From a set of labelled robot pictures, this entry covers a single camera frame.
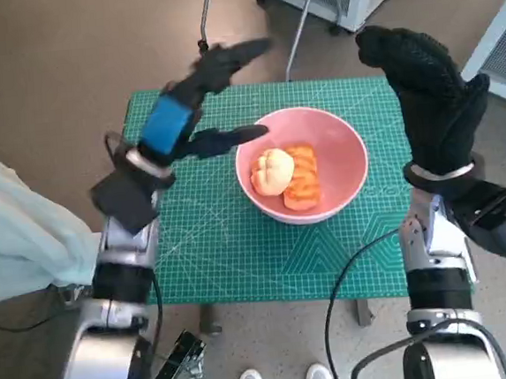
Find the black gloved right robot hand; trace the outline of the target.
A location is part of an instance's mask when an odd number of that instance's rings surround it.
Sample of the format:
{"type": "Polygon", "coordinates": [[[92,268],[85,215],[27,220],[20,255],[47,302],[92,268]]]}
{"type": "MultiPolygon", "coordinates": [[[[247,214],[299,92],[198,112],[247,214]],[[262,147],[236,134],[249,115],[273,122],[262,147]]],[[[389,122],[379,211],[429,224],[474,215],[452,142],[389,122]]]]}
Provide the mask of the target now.
{"type": "Polygon", "coordinates": [[[396,93],[413,164],[438,177],[471,165],[490,78],[464,80],[448,48],[429,34],[367,26],[355,42],[360,62],[381,69],[396,93]]]}

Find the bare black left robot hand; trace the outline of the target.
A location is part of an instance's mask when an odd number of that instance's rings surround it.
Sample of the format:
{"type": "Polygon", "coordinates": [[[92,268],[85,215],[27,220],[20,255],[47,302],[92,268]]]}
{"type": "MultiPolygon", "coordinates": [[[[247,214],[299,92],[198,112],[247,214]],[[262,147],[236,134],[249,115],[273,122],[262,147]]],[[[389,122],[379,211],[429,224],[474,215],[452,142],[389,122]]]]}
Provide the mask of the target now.
{"type": "Polygon", "coordinates": [[[195,131],[203,115],[202,104],[211,93],[230,86],[231,77],[271,48],[269,38],[256,38],[224,47],[216,44],[194,62],[191,72],[162,89],[138,142],[138,151],[153,163],[170,166],[191,155],[199,159],[229,153],[233,147],[267,134],[265,125],[247,125],[221,131],[214,127],[195,131]]]}

